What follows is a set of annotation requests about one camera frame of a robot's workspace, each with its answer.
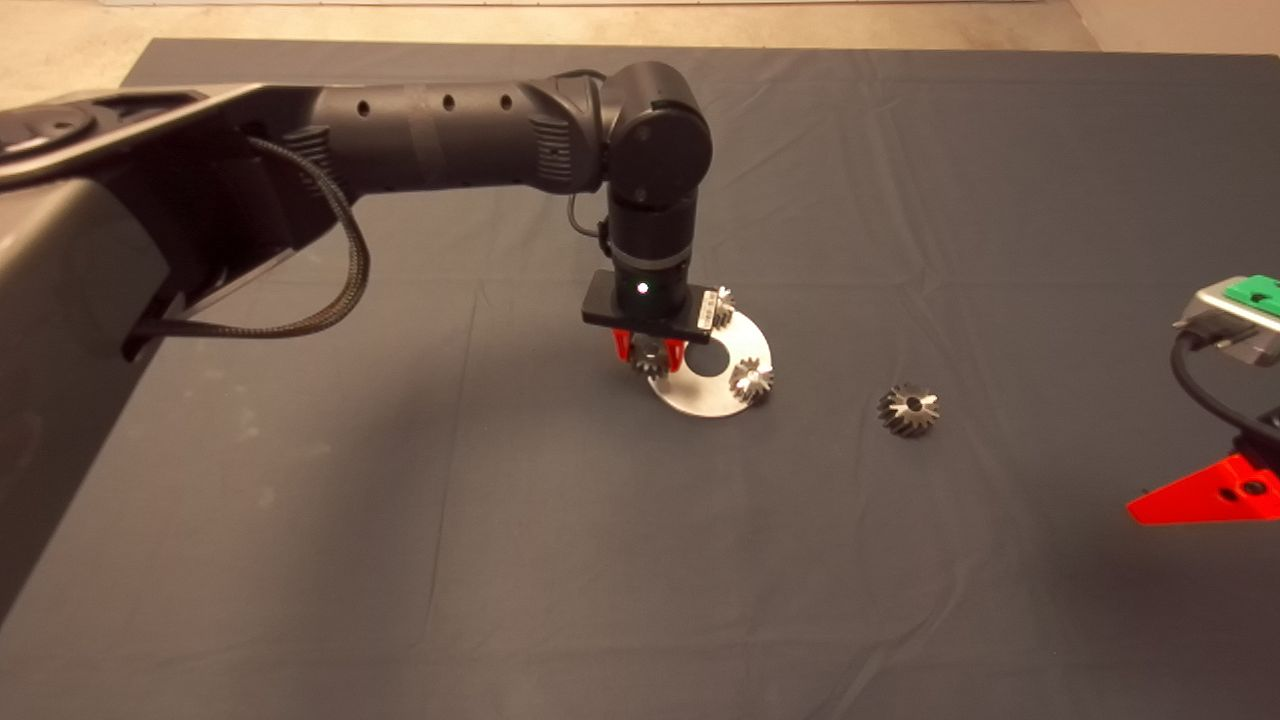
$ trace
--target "white disc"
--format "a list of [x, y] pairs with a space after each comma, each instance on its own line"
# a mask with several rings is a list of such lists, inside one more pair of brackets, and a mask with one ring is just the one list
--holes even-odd
[[712, 338], [721, 341], [728, 351], [728, 364], [721, 374], [707, 378], [684, 363], [664, 378], [649, 378], [649, 386], [658, 397], [685, 415], [727, 418], [746, 410], [750, 405], [739, 400], [730, 387], [728, 377], [733, 366], [750, 357], [758, 359], [762, 365], [773, 365], [769, 341], [741, 310], [733, 313], [727, 325], [712, 331]]

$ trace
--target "metal gear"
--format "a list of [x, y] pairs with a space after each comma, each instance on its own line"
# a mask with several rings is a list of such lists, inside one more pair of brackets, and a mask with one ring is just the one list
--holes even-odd
[[667, 346], [655, 337], [635, 336], [631, 338], [631, 366], [648, 378], [660, 378], [671, 369]]
[[748, 357], [733, 366], [728, 387], [735, 397], [748, 405], [755, 405], [773, 389], [773, 366], [762, 365], [759, 357]]
[[938, 396], [911, 383], [893, 386], [881, 398], [877, 410], [888, 432], [900, 437], [923, 436], [942, 416]]
[[721, 286], [716, 291], [716, 313], [712, 315], [712, 327], [719, 329], [727, 325], [733, 319], [733, 292]]

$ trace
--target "table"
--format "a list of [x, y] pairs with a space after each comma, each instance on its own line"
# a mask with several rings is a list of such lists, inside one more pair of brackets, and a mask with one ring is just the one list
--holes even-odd
[[[1276, 714], [1280, 530], [1124, 511], [1228, 448], [1169, 323], [1275, 274], [1276, 58], [156, 41], [128, 83], [640, 59], [709, 118], [691, 279], [769, 336], [772, 401], [684, 418], [613, 360], [563, 199], [364, 200], [342, 325], [165, 343], [0, 632], [0, 715]], [[344, 263], [211, 316], [298, 316]], [[901, 380], [942, 397], [920, 441], [874, 418]]]

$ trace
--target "red bracket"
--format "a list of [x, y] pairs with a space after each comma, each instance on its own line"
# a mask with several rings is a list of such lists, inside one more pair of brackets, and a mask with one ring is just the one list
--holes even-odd
[[1129, 502], [1129, 514], [1143, 525], [1275, 520], [1280, 518], [1280, 478], [1254, 468], [1243, 455], [1228, 455]]
[[685, 341], [666, 338], [662, 342], [667, 345], [667, 357], [671, 359], [671, 372], [675, 373], [685, 361]]
[[631, 359], [631, 331], [613, 328], [613, 348], [618, 351], [618, 360], [626, 363]]

